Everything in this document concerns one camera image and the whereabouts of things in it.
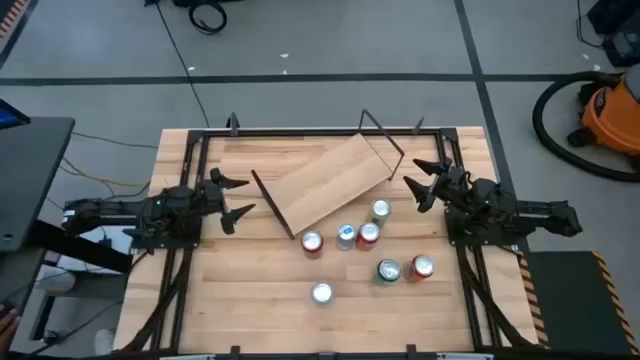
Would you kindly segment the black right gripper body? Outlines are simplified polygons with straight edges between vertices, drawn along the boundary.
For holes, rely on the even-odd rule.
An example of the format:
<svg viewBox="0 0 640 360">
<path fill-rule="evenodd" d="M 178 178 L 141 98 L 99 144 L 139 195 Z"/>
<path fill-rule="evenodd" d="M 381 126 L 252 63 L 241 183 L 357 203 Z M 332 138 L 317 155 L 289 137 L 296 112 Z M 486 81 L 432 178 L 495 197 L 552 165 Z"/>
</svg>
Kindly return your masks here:
<svg viewBox="0 0 640 360">
<path fill-rule="evenodd" d="M 465 200 L 468 197 L 470 173 L 459 167 L 450 167 L 434 185 L 434 194 L 441 200 Z"/>
</svg>

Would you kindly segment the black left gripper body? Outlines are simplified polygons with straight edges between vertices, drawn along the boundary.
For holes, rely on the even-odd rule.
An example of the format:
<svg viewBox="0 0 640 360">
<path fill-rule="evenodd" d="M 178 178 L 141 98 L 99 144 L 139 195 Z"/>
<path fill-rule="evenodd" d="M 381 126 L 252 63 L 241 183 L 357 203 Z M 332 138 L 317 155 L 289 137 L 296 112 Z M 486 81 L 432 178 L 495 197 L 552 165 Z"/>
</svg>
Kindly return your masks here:
<svg viewBox="0 0 640 360">
<path fill-rule="evenodd" d="M 198 184 L 198 213 L 202 216 L 227 213 L 223 187 L 220 184 L 212 181 Z"/>
</svg>

